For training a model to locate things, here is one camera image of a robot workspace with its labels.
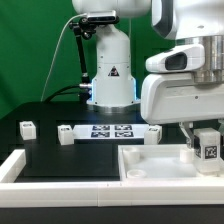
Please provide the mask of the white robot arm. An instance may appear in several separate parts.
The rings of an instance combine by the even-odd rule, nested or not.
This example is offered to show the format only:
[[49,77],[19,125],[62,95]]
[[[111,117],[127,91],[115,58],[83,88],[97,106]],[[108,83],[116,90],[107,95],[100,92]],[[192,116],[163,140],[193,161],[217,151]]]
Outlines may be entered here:
[[72,0],[97,35],[97,74],[90,104],[126,107],[134,99],[129,38],[120,18],[149,13],[157,34],[174,48],[146,60],[140,111],[149,124],[178,123],[194,143],[189,124],[224,118],[224,0]]

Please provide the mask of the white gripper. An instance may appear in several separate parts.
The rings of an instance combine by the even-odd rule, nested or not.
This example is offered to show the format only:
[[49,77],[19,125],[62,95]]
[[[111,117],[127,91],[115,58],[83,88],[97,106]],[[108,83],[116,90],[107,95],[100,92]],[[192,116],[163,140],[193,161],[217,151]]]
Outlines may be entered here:
[[[141,116],[149,124],[179,123],[188,148],[194,147],[192,121],[224,118],[224,84],[197,84],[194,71],[205,64],[201,44],[176,46],[148,58],[150,74],[141,89]],[[224,134],[224,119],[219,132]]]

